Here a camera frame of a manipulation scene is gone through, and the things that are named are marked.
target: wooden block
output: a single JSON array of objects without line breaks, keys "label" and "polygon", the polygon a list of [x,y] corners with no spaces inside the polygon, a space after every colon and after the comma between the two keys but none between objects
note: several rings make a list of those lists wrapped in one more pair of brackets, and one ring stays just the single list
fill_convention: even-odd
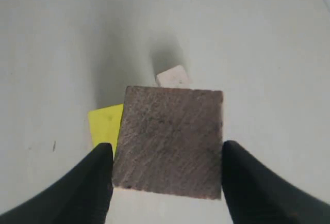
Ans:
[{"label": "wooden block", "polygon": [[157,74],[156,83],[160,87],[189,88],[190,80],[185,68],[177,65],[165,72]]},{"label": "wooden block", "polygon": [[128,87],[114,187],[219,199],[221,91]]}]

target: white block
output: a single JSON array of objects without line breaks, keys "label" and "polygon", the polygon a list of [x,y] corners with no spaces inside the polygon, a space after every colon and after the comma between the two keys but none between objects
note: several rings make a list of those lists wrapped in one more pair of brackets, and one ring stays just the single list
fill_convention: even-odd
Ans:
[{"label": "white block", "polygon": [[189,78],[185,68],[177,65],[156,76],[156,83],[159,87],[168,88],[189,88]]}]

